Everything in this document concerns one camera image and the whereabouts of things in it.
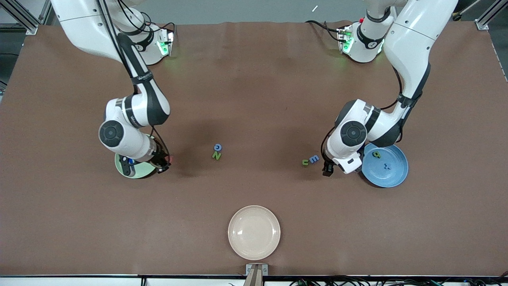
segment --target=beige plate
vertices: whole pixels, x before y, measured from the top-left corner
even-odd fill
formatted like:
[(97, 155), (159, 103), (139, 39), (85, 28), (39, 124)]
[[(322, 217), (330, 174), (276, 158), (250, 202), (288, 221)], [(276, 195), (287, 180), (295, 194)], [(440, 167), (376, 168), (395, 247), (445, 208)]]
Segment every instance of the beige plate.
[(231, 218), (228, 228), (233, 250), (248, 260), (268, 257), (280, 240), (280, 225), (275, 215), (261, 206), (245, 207)]

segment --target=brown table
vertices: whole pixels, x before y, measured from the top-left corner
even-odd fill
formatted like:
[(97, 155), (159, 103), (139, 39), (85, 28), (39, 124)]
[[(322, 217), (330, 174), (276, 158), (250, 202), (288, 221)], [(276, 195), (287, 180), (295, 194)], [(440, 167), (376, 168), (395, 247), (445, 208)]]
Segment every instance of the brown table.
[[(0, 105), (0, 273), (235, 274), (230, 218), (247, 205), (282, 228), (271, 274), (498, 275), (508, 268), (508, 85), (489, 34), (449, 23), (398, 146), (406, 181), (321, 175), (321, 140), (345, 102), (386, 106), (383, 54), (358, 64), (310, 24), (178, 27), (152, 67), (172, 113), (174, 165), (122, 177), (97, 136), (106, 102), (132, 91), (123, 66), (59, 27), (26, 38)], [(220, 161), (213, 146), (223, 146)]]

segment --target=floor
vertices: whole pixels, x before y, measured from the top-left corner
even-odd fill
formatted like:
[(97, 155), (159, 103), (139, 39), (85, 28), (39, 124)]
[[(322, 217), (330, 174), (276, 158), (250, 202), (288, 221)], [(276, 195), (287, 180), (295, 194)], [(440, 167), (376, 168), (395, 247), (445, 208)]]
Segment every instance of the floor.
[[(478, 18), (491, 3), (491, 0), (483, 0), (467, 11), (462, 20)], [(305, 22), (311, 19), (355, 21), (365, 14), (365, 4), (359, 0), (148, 0), (136, 8), (148, 13), (154, 22), (176, 24)], [(508, 67), (508, 9), (492, 20), (489, 28), (500, 62)], [(0, 32), (0, 53), (18, 54), (24, 38), (23, 32)], [(1, 81), (8, 84), (15, 63), (16, 56), (0, 55)]]

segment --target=plate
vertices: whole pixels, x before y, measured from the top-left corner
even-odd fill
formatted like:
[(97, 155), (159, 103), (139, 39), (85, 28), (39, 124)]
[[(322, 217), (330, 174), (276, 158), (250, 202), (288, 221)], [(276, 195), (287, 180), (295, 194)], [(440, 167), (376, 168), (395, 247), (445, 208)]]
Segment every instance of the plate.
[(407, 158), (397, 146), (365, 146), (362, 173), (372, 184), (393, 188), (404, 182), (408, 172)]
[(280, 241), (280, 224), (275, 215), (261, 206), (245, 207), (231, 218), (229, 244), (241, 257), (260, 260), (274, 252)]

